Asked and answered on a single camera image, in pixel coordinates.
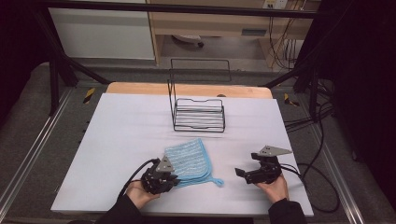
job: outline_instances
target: black fabric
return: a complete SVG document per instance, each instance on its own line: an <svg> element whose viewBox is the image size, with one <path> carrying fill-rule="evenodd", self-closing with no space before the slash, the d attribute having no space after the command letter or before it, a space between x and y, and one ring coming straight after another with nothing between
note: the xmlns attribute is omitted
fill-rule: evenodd
<svg viewBox="0 0 396 224"><path fill-rule="evenodd" d="M125 194L122 198L108 210L96 224L111 223L143 223L143 217L131 199Z"/></svg>
<svg viewBox="0 0 396 224"><path fill-rule="evenodd" d="M0 3L0 125L18 101L32 70L50 60L45 37L31 13L32 5L33 1L22 0ZM49 11L40 10L56 35Z"/></svg>
<svg viewBox="0 0 396 224"><path fill-rule="evenodd" d="M302 224L306 223L303 209L297 202L283 199L274 203L268 210L272 224Z"/></svg>

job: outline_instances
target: floor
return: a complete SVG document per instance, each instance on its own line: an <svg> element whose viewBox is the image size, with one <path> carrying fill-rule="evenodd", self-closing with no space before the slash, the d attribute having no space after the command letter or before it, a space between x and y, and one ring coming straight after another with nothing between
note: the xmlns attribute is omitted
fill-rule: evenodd
<svg viewBox="0 0 396 224"><path fill-rule="evenodd" d="M203 37L203 40L205 46L200 49L168 36L165 38L162 62L159 65L94 66L92 70L117 81L165 82L165 71L170 67L170 59L226 59L230 62L233 77L227 84L247 86L262 85L287 72L287 69L273 70L266 66L257 40L226 37ZM67 104L58 117L49 117L48 67L37 67L21 99L0 128L0 220L3 219L3 223L67 223L76 218L97 219L100 216L65 216L50 211L56 189L62 184L68 166L78 150L78 143L89 125L88 121L100 99L100 93L106 91L106 86L82 74L78 74L78 77L81 81L75 88L66 88L60 83L64 97L68 99ZM293 82L294 79L291 78L272 89L285 121L307 117L308 94L295 94L292 90ZM323 80L322 85L331 86L331 83ZM95 93L88 104L83 104L89 88L95 88ZM287 103L285 93L290 99ZM327 96L319 96L320 104L326 101ZM43 127L51 122L56 122L56 125L47 133L42 133ZM370 171L364 163L353 160L352 151L336 115L323 119L323 127L324 149L315 166L336 185L342 204L332 213L320 212L320 209L332 210L337 204L336 196L320 173L309 172L306 177L309 186L307 192L311 203L318 209L314 209L315 216L309 217L308 222L396 223L394 210L376 185ZM318 124L297 131L292 127L288 130L297 162L309 163L319 146L321 131ZM38 136L44 140L37 142ZM256 218L254 222L268 223L268 217Z"/></svg>

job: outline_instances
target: desk panel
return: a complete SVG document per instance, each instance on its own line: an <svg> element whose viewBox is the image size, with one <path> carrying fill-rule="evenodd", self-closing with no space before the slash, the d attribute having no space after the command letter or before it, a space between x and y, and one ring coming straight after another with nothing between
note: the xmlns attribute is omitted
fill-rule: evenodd
<svg viewBox="0 0 396 224"><path fill-rule="evenodd" d="M236 176L234 168L258 169L260 165L250 158L250 153L265 145L290 149L276 100L221 99L227 125L224 133L178 133L173 131L167 95L103 94L51 210L105 212L143 162L161 158L166 147L201 137L213 165L212 175L222 178L224 186L205 183L172 189L142 212L151 216L266 214L271 203L260 189ZM292 154L280 156L279 160L297 167ZM289 172L284 176L290 199L299 202L307 216L313 216L300 179Z"/></svg>

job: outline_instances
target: gray carpet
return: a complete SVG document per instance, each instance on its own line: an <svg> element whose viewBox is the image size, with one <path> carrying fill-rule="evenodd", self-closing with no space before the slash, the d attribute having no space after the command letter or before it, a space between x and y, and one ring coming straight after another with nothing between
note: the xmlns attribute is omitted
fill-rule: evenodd
<svg viewBox="0 0 396 224"><path fill-rule="evenodd" d="M210 46L208 41L210 39L206 40L205 47ZM171 51L172 49L171 46L167 46L167 48L169 48L166 49L167 51ZM164 57L167 56L172 57L172 54L169 52L166 54L165 52ZM236 62L233 67L239 70L255 70L244 67L240 63L236 64ZM161 67L149 69L97 68L94 70L101 76L116 81L165 82L167 74L158 68ZM278 76L273 73L266 73L265 76L255 72L240 73L237 71L238 69L234 69L233 81L229 84L256 86ZM59 123L52 131L35 166L10 207L7 213L7 221L16 220L15 218L23 218L18 219L17 222L31 221L32 223L34 219L37 223L46 223L50 219L51 223L65 223L71 219L97 219L100 216L98 214L65 216L50 211L50 207L56 196L55 190L62 185L67 169L78 150L78 141L82 139L84 135L83 130L89 125L87 121L91 119L101 92L106 90L106 86L92 85L90 78L81 74L78 76L82 80L81 85L72 92L70 101ZM299 99L292 93L291 88L289 88L292 82L293 80L288 80L282 84L282 87L273 89L274 97L278 100L284 120L306 117L301 106L284 104L283 96L285 92L290 94L290 99ZM84 105L82 101L90 86L96 87L96 91L90 103ZM49 111L48 70L45 67L38 67L33 72L32 78L21 99L12 109L7 123L0 130L1 192L5 190L7 183L17 171L27 150L29 150L35 141L36 136L48 117ZM396 216L393 209L376 185L365 164L352 160L351 151L337 122L337 118L333 117L327 117L323 120L325 140L337 164L343 171L343 176L366 223L396 223ZM307 127L290 133L289 137L297 162L310 162L318 150L318 142L312 130ZM315 166L325 175L328 175L327 168L321 157L315 162ZM309 187L308 195L312 204L322 209L331 209L334 207L336 202L334 194L323 178L317 173L310 171L306 177L306 181ZM317 210L314 210L314 213L315 216L308 219L310 223L349 223L342 205L335 213L326 214ZM260 223L268 223L268 217L263 217Z"/></svg>

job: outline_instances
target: folded cloth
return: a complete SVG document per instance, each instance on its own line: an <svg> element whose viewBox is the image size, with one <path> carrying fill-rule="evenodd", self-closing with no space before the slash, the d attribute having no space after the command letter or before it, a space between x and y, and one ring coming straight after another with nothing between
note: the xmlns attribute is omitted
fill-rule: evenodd
<svg viewBox="0 0 396 224"><path fill-rule="evenodd" d="M177 188L209 181L219 187L224 184L223 180L212 177L212 165L200 138L178 146L167 147L165 156L172 163L175 169L174 174L180 180Z"/></svg>

